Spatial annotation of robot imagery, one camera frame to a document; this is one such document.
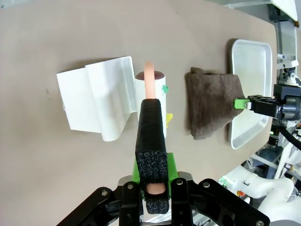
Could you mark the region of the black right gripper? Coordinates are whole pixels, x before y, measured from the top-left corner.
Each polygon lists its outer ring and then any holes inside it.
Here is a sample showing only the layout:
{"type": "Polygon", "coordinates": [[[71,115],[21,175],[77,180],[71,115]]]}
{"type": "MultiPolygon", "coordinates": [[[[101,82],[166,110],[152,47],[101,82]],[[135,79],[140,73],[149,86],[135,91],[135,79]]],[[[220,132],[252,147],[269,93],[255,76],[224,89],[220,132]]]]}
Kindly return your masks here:
{"type": "Polygon", "coordinates": [[[235,109],[248,109],[254,113],[276,117],[281,121],[301,119],[301,88],[299,86],[275,84],[272,97],[251,95],[236,98],[235,109]]]}

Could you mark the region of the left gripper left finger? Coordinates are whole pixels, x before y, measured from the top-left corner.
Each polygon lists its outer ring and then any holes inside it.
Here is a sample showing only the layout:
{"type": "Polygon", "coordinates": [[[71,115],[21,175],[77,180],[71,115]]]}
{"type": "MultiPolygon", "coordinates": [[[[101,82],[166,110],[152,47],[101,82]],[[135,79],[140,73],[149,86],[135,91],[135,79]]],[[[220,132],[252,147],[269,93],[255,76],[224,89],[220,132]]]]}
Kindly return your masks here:
{"type": "Polygon", "coordinates": [[[141,226],[143,186],[137,163],[132,175],[121,178],[115,190],[100,187],[68,214],[59,226],[108,226],[118,220],[120,226],[141,226]]]}

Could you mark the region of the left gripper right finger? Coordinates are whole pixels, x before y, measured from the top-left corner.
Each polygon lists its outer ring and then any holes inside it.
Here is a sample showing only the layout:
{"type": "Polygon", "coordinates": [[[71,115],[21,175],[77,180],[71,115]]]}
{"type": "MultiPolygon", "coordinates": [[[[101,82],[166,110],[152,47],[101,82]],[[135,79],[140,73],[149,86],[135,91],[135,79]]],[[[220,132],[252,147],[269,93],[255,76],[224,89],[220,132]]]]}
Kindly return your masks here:
{"type": "Polygon", "coordinates": [[[268,226],[270,219],[225,187],[207,178],[198,184],[190,173],[177,171],[174,155],[167,154],[171,224],[192,226],[195,210],[219,226],[268,226]]]}

